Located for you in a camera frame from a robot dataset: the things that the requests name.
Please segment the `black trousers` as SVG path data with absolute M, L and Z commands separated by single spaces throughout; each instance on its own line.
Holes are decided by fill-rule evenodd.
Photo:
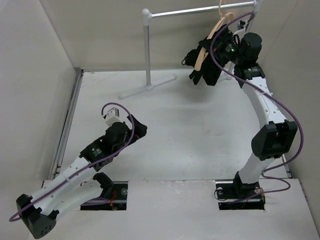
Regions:
M 189 75 L 189 78 L 192 80 L 195 86 L 200 82 L 201 79 L 204 79 L 205 83 L 208 86 L 215 86 L 221 75 L 222 70 L 215 65 L 208 50 L 210 48 L 212 39 L 215 37 L 217 32 L 221 30 L 225 25 L 226 23 L 223 24 L 213 34 L 211 38 L 207 39 L 207 37 L 205 37 L 203 40 L 199 41 L 197 48 L 189 51 L 181 62 L 183 66 L 193 67 L 193 71 Z M 196 61 L 198 59 L 198 56 L 200 54 L 202 47 L 204 47 L 205 54 L 207 54 L 207 57 L 201 63 L 200 70 L 196 70 L 195 69 Z

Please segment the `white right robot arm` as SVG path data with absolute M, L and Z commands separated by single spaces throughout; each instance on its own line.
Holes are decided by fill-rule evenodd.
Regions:
M 259 178 L 270 170 L 270 164 L 287 153 L 301 125 L 296 119 L 289 121 L 279 110 L 280 104 L 272 97 L 265 73 L 257 62 L 262 49 L 262 38 L 246 33 L 243 38 L 234 36 L 224 24 L 214 35 L 210 45 L 211 58 L 221 72 L 232 62 L 234 77 L 249 98 L 259 121 L 260 130 L 251 140 L 252 154 L 239 170 L 232 184 L 223 185 L 223 198 L 244 201 L 259 198 Z

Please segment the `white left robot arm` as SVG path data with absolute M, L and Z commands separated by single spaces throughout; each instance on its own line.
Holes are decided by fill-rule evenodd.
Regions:
M 107 123 L 105 134 L 94 140 L 73 163 L 39 191 L 16 199 L 18 216 L 34 239 L 53 230 L 57 221 L 72 209 L 91 199 L 108 199 L 114 183 L 101 169 L 110 164 L 124 147 L 147 134 L 147 126 L 133 115 L 127 116 L 133 128 L 118 118 Z

